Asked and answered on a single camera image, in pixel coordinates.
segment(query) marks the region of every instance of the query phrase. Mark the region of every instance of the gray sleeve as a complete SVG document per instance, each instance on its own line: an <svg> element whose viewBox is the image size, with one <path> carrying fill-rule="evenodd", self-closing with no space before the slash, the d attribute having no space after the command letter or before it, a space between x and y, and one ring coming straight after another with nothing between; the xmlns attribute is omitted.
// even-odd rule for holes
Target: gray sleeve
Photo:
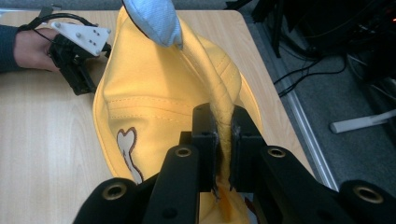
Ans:
<svg viewBox="0 0 396 224"><path fill-rule="evenodd" d="M18 67L14 59L14 45L15 36L18 27L0 25L0 73L16 71L21 68Z"/></svg>

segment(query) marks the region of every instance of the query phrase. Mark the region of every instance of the wooden table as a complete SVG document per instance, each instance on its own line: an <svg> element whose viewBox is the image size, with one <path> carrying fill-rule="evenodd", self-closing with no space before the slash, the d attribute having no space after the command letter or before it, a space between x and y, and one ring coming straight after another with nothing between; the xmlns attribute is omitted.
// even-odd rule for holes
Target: wooden table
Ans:
<svg viewBox="0 0 396 224"><path fill-rule="evenodd" d="M71 13L115 30L117 11ZM19 26L37 15L8 12L0 23ZM311 171L242 16L228 10L178 15L225 49L245 74L265 141L289 149ZM96 82L105 66L103 59L90 68ZM92 100L91 94L74 95L59 74L0 75L0 223L71 223L92 190L112 177L93 128Z"/></svg>

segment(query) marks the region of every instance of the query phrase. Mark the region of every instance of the yellow fabric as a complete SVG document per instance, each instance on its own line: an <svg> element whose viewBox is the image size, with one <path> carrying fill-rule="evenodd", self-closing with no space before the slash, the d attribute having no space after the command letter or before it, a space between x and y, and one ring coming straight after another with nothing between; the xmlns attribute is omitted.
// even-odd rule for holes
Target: yellow fabric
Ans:
<svg viewBox="0 0 396 224"><path fill-rule="evenodd" d="M191 130L193 108L209 102L220 135L221 199L217 202L211 193L201 193L200 222L248 223L242 198L228 191L230 122L233 105L241 105L262 132L259 109L229 56L184 21L180 24L183 48L163 48L142 34L121 9L93 105L106 162L114 176L137 183L157 174L167 150L178 144L180 132Z"/></svg>

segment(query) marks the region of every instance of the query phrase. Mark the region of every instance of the metal ring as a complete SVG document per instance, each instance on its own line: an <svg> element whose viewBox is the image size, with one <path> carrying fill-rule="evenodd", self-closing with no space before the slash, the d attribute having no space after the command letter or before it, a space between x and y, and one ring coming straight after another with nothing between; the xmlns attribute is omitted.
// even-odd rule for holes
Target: metal ring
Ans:
<svg viewBox="0 0 396 224"><path fill-rule="evenodd" d="M384 202L384 198L379 193L368 187L355 186L353 192L358 195L359 198L369 203Z"/></svg>
<svg viewBox="0 0 396 224"><path fill-rule="evenodd" d="M183 148L178 148L175 151L175 154L179 157L188 157L191 155L191 150L189 148L183 147Z"/></svg>
<svg viewBox="0 0 396 224"><path fill-rule="evenodd" d="M126 193L126 185L122 182L116 182L107 186L103 192L102 197L108 201L117 200Z"/></svg>
<svg viewBox="0 0 396 224"><path fill-rule="evenodd" d="M284 152L282 149L275 148L275 147L268 149L267 152L271 156L277 157L277 158L284 158L286 156L286 152Z"/></svg>

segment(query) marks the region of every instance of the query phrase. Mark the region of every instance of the bone-shaped patch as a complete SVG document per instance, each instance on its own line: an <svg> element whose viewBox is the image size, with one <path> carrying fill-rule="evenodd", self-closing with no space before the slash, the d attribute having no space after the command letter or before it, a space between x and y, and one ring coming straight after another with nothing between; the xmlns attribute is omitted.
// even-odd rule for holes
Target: bone-shaped patch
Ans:
<svg viewBox="0 0 396 224"><path fill-rule="evenodd" d="M136 129L130 128L127 132L125 132L123 129L120 129L117 133L117 144L119 145L121 155L123 156L128 169L132 173L134 182L136 182L136 184L142 183L142 173L137 168L137 166L134 165L134 160L132 157L132 152L136 145Z"/></svg>

